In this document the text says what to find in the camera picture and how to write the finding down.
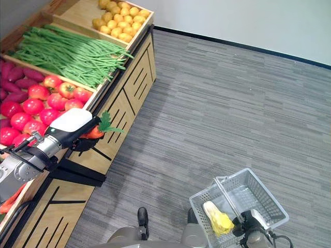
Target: tomato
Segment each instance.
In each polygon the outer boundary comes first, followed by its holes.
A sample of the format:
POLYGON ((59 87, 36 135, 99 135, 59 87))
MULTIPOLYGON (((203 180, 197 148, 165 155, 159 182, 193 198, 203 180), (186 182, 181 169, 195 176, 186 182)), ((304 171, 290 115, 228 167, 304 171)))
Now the tomato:
POLYGON ((53 120, 55 120, 59 116, 59 112, 52 108, 45 108, 43 111, 40 112, 40 120, 46 126, 49 126, 53 120))
MULTIPOLYGON (((31 137, 31 135, 29 135, 27 133, 23 133, 23 134, 16 136, 16 138, 14 138, 12 143, 15 145, 15 147, 18 147, 23 141, 25 141, 27 138, 30 138, 30 137, 31 137)), ((28 144, 28 146, 33 146, 33 144, 36 142, 37 141, 32 141, 28 144)))
POLYGON ((59 111, 64 110, 67 101, 68 99, 62 97, 59 93, 53 93, 47 99, 49 107, 59 111))
POLYGON ((0 113, 8 118, 11 118, 14 114, 23 112, 22 107, 17 102, 7 101, 1 103, 0 113))
POLYGON ((78 87, 73 90, 73 96, 84 104, 89 100, 89 98, 92 96, 92 94, 93 94, 92 92, 90 92, 82 87, 78 87))
POLYGON ((39 99, 27 99, 23 102, 23 109, 29 115, 37 115, 44 109, 44 106, 39 99))
POLYGON ((40 100, 47 100, 47 98, 50 96, 49 90, 42 85, 32 85, 27 90, 29 97, 34 99, 40 99, 40 100))
POLYGON ((10 146, 14 138, 20 135, 20 132, 14 128, 1 128, 0 129, 0 142, 5 146, 10 146))
POLYGON ((31 115, 28 115, 25 112, 19 112, 11 117, 10 124, 13 128, 22 131, 25 124, 30 120, 32 120, 31 115))
POLYGON ((57 91, 57 87, 61 83, 62 83, 62 80, 55 75, 46 76, 45 79, 43 80, 43 85, 51 91, 57 91))
POLYGON ((76 107, 81 109, 84 106, 84 104, 78 100, 78 99, 70 99, 66 102, 65 109, 68 111, 69 109, 76 107))
POLYGON ((28 133, 32 135, 33 131, 38 131, 39 134, 44 135, 46 131, 46 126, 44 123, 41 123, 37 120, 31 120, 28 123, 25 124, 23 133, 28 133))
POLYGON ((67 98, 67 99, 72 99, 74 98, 73 96, 73 90, 76 88, 73 84, 64 82, 61 83, 60 86, 58 87, 58 92, 60 93, 61 96, 67 98))

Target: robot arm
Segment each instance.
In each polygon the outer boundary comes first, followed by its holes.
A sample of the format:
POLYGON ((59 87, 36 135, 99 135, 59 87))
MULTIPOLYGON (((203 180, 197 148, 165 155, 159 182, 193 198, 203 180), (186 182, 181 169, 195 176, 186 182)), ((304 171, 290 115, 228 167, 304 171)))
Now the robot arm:
POLYGON ((44 169, 51 170, 58 151, 71 148, 75 141, 100 121, 89 111, 72 108, 47 128, 45 136, 37 132, 17 148, 6 148, 8 156, 0 164, 0 202, 11 197, 24 183, 36 178, 44 169), (32 140, 37 145, 27 147, 32 140))

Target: sweet potato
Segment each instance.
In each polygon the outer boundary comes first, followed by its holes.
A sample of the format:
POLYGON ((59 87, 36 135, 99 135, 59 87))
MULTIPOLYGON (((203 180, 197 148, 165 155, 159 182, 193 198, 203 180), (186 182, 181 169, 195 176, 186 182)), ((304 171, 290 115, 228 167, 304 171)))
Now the sweet potato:
POLYGON ((18 79, 24 78, 23 68, 22 67, 14 67, 10 70, 7 80, 10 82, 15 82, 18 79))
POLYGON ((45 78, 39 71, 30 69, 30 68, 23 68, 23 73, 26 75, 27 78, 32 79, 36 82, 42 82, 45 78))
POLYGON ((8 80, 2 80, 1 81, 1 87, 5 91, 9 91, 9 92, 18 92, 18 91, 21 91, 20 88, 16 84, 11 83, 8 80))
POLYGON ((7 92, 4 89, 0 88, 0 100, 4 100, 7 95, 7 92))
POLYGON ((5 99, 4 102, 6 101, 13 101, 13 102, 24 102, 29 98, 28 93, 24 91, 18 91, 18 92, 13 92, 10 93, 5 99))
POLYGON ((17 86, 19 86, 21 89, 28 89, 32 85, 38 84, 33 79, 19 79, 15 82, 17 86))
POLYGON ((1 78, 7 79, 9 72, 12 68, 15 67, 15 64, 12 62, 4 62, 1 67, 1 78))

